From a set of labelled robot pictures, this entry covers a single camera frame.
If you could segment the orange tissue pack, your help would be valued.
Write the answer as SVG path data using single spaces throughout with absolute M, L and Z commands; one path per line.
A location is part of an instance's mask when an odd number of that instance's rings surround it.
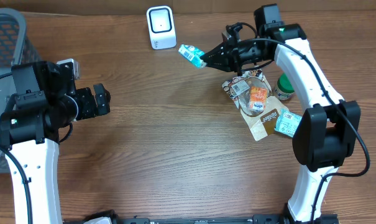
M 268 90 L 261 87 L 252 86 L 250 88 L 250 98 L 248 108 L 252 111 L 261 113 L 265 109 Z

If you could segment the clear plastic snack bag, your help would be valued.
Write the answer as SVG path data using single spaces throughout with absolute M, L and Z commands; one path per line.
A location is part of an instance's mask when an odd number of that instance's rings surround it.
M 241 76 L 226 80 L 221 87 L 234 102 L 256 141 L 273 134 L 282 110 L 288 110 L 273 96 L 271 86 L 261 69 L 244 72 Z M 249 108 L 253 87 L 263 89 L 266 97 L 263 101 L 255 102 L 256 108 Z

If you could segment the teal wet wipes pack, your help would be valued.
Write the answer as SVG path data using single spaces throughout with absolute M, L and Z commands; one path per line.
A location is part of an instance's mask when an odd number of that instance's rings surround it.
M 289 137 L 293 137 L 300 124 L 302 117 L 300 115 L 282 109 L 281 114 L 277 119 L 274 130 Z

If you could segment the teal tissue pack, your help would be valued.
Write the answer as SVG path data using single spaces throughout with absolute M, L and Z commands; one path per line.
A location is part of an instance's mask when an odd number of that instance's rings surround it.
M 181 44 L 178 52 L 196 68 L 204 68 L 207 65 L 207 63 L 201 59 L 201 56 L 205 53 L 195 46 Z

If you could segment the green lid jar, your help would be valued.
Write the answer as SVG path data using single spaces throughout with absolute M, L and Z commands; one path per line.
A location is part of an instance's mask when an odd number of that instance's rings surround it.
M 281 101 L 289 100 L 294 94 L 293 86 L 291 85 L 287 75 L 283 73 L 277 80 L 273 88 L 273 94 Z

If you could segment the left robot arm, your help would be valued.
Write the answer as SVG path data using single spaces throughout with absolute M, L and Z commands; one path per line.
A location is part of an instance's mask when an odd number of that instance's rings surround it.
M 59 130 L 108 114 L 111 95 L 101 83 L 77 89 L 72 59 L 14 65 L 10 75 L 16 93 L 0 115 L 0 150 L 11 171 L 16 223 L 62 223 Z

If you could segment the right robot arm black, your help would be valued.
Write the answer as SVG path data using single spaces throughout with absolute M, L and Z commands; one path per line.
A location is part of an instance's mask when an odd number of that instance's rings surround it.
M 223 42 L 201 56 L 207 67 L 243 73 L 248 63 L 274 61 L 286 74 L 303 116 L 292 145 L 300 171 L 295 190 L 281 217 L 254 215 L 254 223 L 338 223 L 337 215 L 323 215 L 321 204 L 332 177 L 350 157 L 357 139 L 360 108 L 346 101 L 328 82 L 311 53 L 299 24 L 282 21 L 276 4 L 254 11 L 255 38 L 240 40 L 240 25 L 226 27 Z

